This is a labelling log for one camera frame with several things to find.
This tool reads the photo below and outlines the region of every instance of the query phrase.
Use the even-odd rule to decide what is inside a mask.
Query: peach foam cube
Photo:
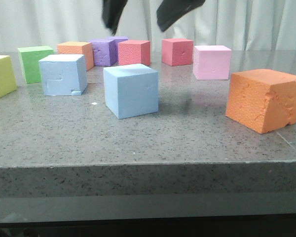
[[[161,61],[170,66],[192,64],[193,41],[190,39],[163,39]]]
[[[118,43],[118,64],[150,65],[150,41],[130,39]]]
[[[68,41],[57,45],[58,54],[84,54],[86,69],[94,67],[93,49],[90,42]]]
[[[226,116],[260,134],[296,123],[296,76],[269,69],[233,73]]]
[[[193,73],[198,80],[228,80],[231,49],[223,45],[194,47]]]

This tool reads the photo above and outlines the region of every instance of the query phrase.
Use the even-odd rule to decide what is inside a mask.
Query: white curtain
[[[233,50],[296,49],[296,0],[206,0],[164,33],[156,23],[161,2],[128,0],[116,35],[150,40],[153,51],[165,38]],[[105,38],[101,14],[102,0],[0,0],[0,52]]]

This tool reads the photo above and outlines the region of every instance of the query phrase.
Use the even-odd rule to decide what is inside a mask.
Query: table
[[[161,53],[159,112],[118,120],[103,67],[81,96],[25,84],[0,99],[0,223],[296,213],[296,124],[260,135],[227,118],[228,80]],[[233,51],[231,72],[296,75],[296,50]]]

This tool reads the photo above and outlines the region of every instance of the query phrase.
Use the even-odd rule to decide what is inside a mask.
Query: foam cube
[[[94,65],[112,66],[117,62],[116,46],[113,39],[93,39],[92,43]]]
[[[118,64],[150,65],[150,41],[130,39],[118,43]]]
[[[88,86],[83,54],[49,55],[39,67],[44,95],[81,95]]]
[[[108,36],[106,37],[106,39],[115,41],[116,59],[118,61],[118,43],[128,40],[128,37],[127,36]]]
[[[233,73],[226,116],[258,133],[296,123],[296,76],[268,69]]]
[[[0,98],[17,89],[10,56],[0,55]]]
[[[226,46],[195,46],[193,73],[198,80],[228,80],[230,60],[231,49]]]
[[[190,39],[163,39],[161,61],[170,66],[192,64],[193,41]]]
[[[27,84],[41,82],[38,61],[54,50],[49,46],[18,48],[22,74]]]
[[[158,111],[158,72],[143,64],[104,68],[105,103],[119,118]]]
[[[83,54],[87,70],[94,67],[92,45],[89,42],[68,41],[57,45],[58,54]]]

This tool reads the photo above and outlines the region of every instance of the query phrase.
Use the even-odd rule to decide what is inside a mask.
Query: speckled countertop
[[[82,96],[46,97],[10,55],[18,90],[0,99],[0,198],[296,189],[296,124],[260,135],[228,119],[229,81],[197,81],[156,52],[159,112],[118,120],[102,67]],[[257,68],[296,74],[296,51],[233,52],[231,72]]]

